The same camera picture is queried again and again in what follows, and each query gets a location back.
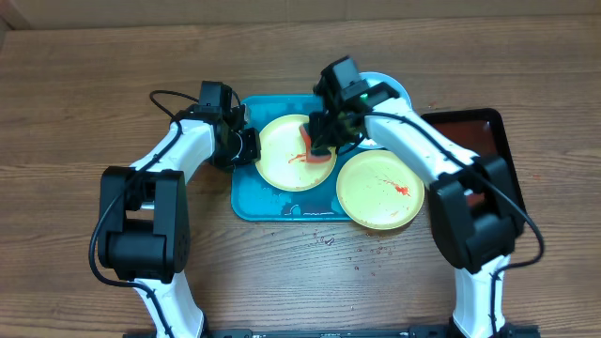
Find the red sponge with dark scourer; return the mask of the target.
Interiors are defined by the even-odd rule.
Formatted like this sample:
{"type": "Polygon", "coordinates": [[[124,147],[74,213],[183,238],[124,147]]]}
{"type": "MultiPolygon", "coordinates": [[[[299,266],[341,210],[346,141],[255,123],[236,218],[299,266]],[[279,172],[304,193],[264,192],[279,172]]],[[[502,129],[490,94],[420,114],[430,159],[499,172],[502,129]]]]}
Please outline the red sponge with dark scourer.
{"type": "Polygon", "coordinates": [[[331,159],[331,152],[328,149],[313,149],[312,139],[309,134],[309,124],[301,124],[299,127],[302,141],[305,144],[305,157],[308,163],[323,163],[331,159]]]}

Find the yellow plate with ketchup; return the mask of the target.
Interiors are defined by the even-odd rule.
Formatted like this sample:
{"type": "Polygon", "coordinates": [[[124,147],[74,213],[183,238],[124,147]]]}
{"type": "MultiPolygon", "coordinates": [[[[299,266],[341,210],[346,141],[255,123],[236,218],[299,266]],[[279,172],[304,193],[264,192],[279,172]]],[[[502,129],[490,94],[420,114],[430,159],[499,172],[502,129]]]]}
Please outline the yellow plate with ketchup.
{"type": "Polygon", "coordinates": [[[271,186],[286,192],[308,191],[323,183],[332,172],[337,160],[333,149],[324,162],[308,161],[300,131],[308,122],[308,115],[284,115],[259,133],[261,152],[255,166],[271,186]]]}

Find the light blue plate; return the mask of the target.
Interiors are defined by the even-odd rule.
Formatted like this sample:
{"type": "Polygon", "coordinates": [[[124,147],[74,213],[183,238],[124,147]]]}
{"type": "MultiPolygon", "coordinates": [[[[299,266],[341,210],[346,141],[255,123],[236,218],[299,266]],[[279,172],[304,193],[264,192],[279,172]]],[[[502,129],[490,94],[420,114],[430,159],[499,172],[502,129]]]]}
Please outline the light blue plate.
{"type": "MultiPolygon", "coordinates": [[[[390,85],[393,89],[395,89],[396,91],[399,92],[400,97],[406,102],[406,105],[409,108],[412,107],[412,102],[411,102],[410,96],[408,94],[408,91],[393,77],[391,77],[387,74],[384,74],[384,73],[374,72],[374,71],[361,72],[360,75],[364,80],[367,81],[367,83],[369,83],[370,86],[376,85],[378,83],[386,83],[386,84],[390,85]]],[[[373,150],[373,149],[380,149],[381,145],[379,145],[378,143],[376,143],[375,141],[373,141],[369,138],[364,138],[359,143],[358,148],[366,149],[366,150],[373,150]]]]}

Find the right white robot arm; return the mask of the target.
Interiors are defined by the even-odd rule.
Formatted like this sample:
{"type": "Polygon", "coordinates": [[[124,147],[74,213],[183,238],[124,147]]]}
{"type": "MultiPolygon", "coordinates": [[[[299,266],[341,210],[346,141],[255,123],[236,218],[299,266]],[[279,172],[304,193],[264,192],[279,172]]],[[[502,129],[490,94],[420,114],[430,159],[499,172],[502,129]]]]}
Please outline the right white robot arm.
{"type": "Polygon", "coordinates": [[[523,206],[513,164],[481,157],[447,139],[402,100],[368,95],[333,112],[310,114],[300,133],[311,162],[367,136],[391,151],[424,183],[433,239],[455,268],[450,337],[537,337],[502,313],[502,284],[510,269],[539,262],[542,234],[523,206]]]}

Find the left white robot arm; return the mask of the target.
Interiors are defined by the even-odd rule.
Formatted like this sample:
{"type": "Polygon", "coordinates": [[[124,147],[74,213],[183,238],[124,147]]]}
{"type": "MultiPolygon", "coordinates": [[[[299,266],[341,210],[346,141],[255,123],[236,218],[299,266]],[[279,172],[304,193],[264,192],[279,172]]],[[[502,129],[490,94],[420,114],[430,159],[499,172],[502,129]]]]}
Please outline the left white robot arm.
{"type": "Polygon", "coordinates": [[[142,298],[157,337],[200,337],[205,316],[184,268],[191,249],[186,188],[205,162],[225,171],[260,158],[249,108],[220,82],[204,82],[191,105],[170,113],[166,136],[129,166],[110,166],[100,179],[100,216],[88,263],[103,284],[142,298]]]}

